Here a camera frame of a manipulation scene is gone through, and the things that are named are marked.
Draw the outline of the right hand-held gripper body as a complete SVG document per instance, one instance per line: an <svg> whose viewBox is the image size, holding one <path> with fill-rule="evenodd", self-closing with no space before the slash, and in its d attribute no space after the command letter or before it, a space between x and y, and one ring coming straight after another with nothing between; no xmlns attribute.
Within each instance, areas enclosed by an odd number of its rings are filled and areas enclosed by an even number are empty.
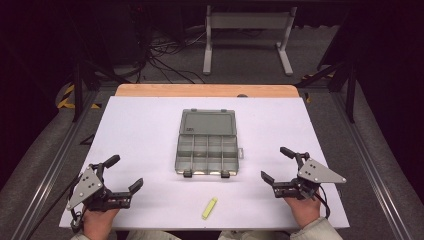
<svg viewBox="0 0 424 240"><path fill-rule="evenodd" d="M298 153L293 158L298 170L290 182L274 182L272 190L276 198L310 199L322 183L342 184L347 179L310 157L308 152Z"/></svg>

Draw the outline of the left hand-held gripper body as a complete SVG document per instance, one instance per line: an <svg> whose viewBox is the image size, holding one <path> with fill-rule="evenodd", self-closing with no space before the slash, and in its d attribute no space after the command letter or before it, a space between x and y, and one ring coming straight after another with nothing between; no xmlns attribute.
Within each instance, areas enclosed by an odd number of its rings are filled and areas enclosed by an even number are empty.
<svg viewBox="0 0 424 240"><path fill-rule="evenodd" d="M82 175L69 197L66 209L73 210L83 204L90 211L108 211L111 209L128 209L132 194L130 192L113 193L109 190L103 179L104 168L109 164L90 164Z"/></svg>

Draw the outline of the yellow-green stick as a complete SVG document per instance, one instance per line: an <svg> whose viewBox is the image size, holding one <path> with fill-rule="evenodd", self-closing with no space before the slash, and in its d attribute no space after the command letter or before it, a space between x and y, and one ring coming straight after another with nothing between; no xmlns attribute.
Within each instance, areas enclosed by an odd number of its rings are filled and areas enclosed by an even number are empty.
<svg viewBox="0 0 424 240"><path fill-rule="evenodd" d="M211 214L211 212L213 211L216 203L218 202L218 198L217 197L213 197L207 204L207 206L205 207L204 211L202 212L202 219L206 220L209 215Z"/></svg>

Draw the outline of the grey clear compartment box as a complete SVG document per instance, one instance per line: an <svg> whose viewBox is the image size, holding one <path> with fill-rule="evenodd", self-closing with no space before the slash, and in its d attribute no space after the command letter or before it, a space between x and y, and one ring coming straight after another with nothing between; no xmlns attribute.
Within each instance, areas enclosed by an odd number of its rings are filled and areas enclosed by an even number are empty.
<svg viewBox="0 0 424 240"><path fill-rule="evenodd" d="M177 174L230 178L238 174L239 158L234 110L183 110L175 157Z"/></svg>

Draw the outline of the person's right hand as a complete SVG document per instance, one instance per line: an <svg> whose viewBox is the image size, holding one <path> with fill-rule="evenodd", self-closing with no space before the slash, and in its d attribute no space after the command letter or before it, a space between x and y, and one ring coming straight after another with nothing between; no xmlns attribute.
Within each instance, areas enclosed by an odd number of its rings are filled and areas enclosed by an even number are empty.
<svg viewBox="0 0 424 240"><path fill-rule="evenodd" d="M300 228L306 227L320 217L321 202L318 200L285 198L284 201L290 207L292 215Z"/></svg>

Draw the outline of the person's left hand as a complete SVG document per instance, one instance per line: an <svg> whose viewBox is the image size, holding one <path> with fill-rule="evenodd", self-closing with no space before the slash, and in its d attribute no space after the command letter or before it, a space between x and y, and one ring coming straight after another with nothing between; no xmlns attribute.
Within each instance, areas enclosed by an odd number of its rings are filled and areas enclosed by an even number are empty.
<svg viewBox="0 0 424 240"><path fill-rule="evenodd" d="M113 220L118 213L118 209L111 209L106 212L87 210L83 218L83 234L90 240L107 240Z"/></svg>

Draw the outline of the white board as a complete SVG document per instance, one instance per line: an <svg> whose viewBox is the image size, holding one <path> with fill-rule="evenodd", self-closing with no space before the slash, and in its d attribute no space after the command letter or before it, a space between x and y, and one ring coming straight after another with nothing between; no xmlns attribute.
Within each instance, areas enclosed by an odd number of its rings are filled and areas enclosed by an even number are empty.
<svg viewBox="0 0 424 240"><path fill-rule="evenodd" d="M244 151L236 176L193 176L176 173L174 162L184 109L235 111L238 144ZM295 177L297 164L283 156L285 146L308 152L324 162L320 144L301 98L167 98L109 99L88 163L113 155L120 161L106 170L105 184L125 191L142 178L143 187L130 208L116 216L117 230L281 230L295 227L287 204L274 196L261 178L264 171L277 181ZM206 220L201 215L217 197Z"/></svg>

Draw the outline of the person's right leg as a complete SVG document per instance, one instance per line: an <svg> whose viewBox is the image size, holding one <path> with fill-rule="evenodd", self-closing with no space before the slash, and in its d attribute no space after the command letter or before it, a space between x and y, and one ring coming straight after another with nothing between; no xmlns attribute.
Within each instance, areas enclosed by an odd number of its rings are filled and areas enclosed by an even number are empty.
<svg viewBox="0 0 424 240"><path fill-rule="evenodd" d="M290 237L282 232L273 231L222 231L218 240L289 240Z"/></svg>

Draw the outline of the black tripod stand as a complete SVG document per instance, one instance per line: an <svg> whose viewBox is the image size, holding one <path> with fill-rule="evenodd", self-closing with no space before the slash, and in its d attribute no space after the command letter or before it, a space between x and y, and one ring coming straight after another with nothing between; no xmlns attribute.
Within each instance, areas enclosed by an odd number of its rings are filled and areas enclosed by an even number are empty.
<svg viewBox="0 0 424 240"><path fill-rule="evenodd" d="M330 82L327 84L327 89L330 92L339 92L344 85L347 85L345 112L351 123L354 123L354 99L356 91L356 69L352 62L340 62L335 65L319 70L317 73L308 77L306 80L301 80L295 84L298 89L304 89L314 82L333 74Z"/></svg>
<svg viewBox="0 0 424 240"><path fill-rule="evenodd" d="M74 100L75 109L73 121L77 122L83 114L85 109L83 100L83 86L86 86L89 92L97 91L101 84L96 72L100 72L107 79L117 82L119 84L129 84L129 81L106 70L105 68L95 64L92 61L80 60L73 68L73 85L74 85Z"/></svg>

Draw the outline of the yellow black floor tape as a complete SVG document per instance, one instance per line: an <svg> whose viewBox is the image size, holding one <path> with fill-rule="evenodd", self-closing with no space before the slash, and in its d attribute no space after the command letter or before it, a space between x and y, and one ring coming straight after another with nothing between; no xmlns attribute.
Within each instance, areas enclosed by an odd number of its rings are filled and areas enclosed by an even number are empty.
<svg viewBox="0 0 424 240"><path fill-rule="evenodd" d="M59 109L61 109L61 108L74 109L75 108L75 104L69 102L70 96L71 96L72 92L74 91L74 89L75 89L75 87L74 87L73 84L70 84L66 88L61 100L57 104L57 107Z"/></svg>

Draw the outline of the white metal stand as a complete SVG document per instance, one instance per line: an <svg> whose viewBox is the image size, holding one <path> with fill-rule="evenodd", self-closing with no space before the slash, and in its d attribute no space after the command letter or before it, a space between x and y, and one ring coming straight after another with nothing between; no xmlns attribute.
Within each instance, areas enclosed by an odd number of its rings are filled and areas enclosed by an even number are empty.
<svg viewBox="0 0 424 240"><path fill-rule="evenodd" d="M275 44L284 72L287 76L293 74L286 47L291 29L296 17L297 8L292 7L283 12L214 12L207 6L205 17L206 46L203 62L203 73L211 74L212 67L212 30L213 29L259 29L283 30L280 42Z"/></svg>

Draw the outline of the aluminium rail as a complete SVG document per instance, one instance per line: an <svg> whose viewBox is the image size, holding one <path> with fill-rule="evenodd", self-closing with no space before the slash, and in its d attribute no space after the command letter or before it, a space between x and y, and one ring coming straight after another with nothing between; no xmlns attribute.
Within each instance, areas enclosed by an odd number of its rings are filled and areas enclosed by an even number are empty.
<svg viewBox="0 0 424 240"><path fill-rule="evenodd" d="M15 219L17 225L7 224L12 235L6 240L25 240L35 227L97 94L97 91L88 91L83 96L83 110L75 122L73 111L60 110L31 145L7 182L12 188L9 197L14 205L9 220Z"/></svg>
<svg viewBox="0 0 424 240"><path fill-rule="evenodd" d="M349 135L353 139L357 152L360 155L360 163L396 240L414 240L411 232L405 224L405 221L399 214L398 208L395 206L394 199L387 185L384 183L383 178L378 172L374 159L366 147L359 129L355 123L351 122L345 112L343 97L338 93L331 93L331 98L333 99L337 111L341 115L341 118L348 129Z"/></svg>

